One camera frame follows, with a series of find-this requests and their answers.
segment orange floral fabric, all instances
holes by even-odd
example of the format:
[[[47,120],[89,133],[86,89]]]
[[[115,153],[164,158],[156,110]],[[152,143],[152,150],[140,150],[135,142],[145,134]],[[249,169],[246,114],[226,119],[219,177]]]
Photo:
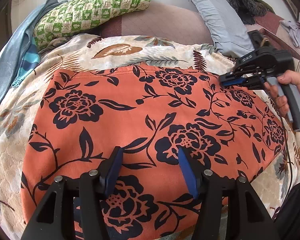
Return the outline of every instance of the orange floral fabric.
[[[146,64],[58,70],[26,148],[21,197],[26,222],[53,178],[77,178],[124,148],[113,194],[101,206],[111,239],[157,239],[196,222],[200,202],[178,166],[185,146],[220,176],[255,179],[283,149],[280,121],[252,91],[222,89],[218,76]],[[83,239],[80,199],[76,235]]]

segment blanket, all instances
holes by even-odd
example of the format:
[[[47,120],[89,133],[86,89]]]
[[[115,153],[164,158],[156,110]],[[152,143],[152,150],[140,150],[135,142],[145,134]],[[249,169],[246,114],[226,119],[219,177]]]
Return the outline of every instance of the blanket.
[[[5,233],[11,239],[20,239],[26,226],[20,199],[24,153],[34,118],[45,104],[45,91],[56,70],[101,71],[143,63],[224,74],[233,67],[233,62],[212,51],[213,46],[208,44],[180,45],[157,37],[102,39],[80,34],[45,55],[35,72],[30,73],[18,88],[10,89],[0,105],[0,225]],[[255,93],[278,117],[268,95],[264,91]],[[252,183],[271,216],[280,209],[289,185],[293,185],[300,174],[300,133],[293,133],[285,121],[284,126],[292,170],[287,153],[281,151],[267,168],[254,175]],[[190,233],[191,229],[183,234],[176,230],[170,237],[184,239]]]

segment green checkered pillow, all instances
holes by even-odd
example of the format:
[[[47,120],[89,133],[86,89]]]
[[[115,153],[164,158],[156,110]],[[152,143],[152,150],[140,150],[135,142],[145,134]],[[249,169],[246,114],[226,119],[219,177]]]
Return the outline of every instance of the green checkered pillow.
[[[73,36],[109,19],[148,8],[151,0],[72,0],[48,12],[34,28],[39,50],[58,37]]]

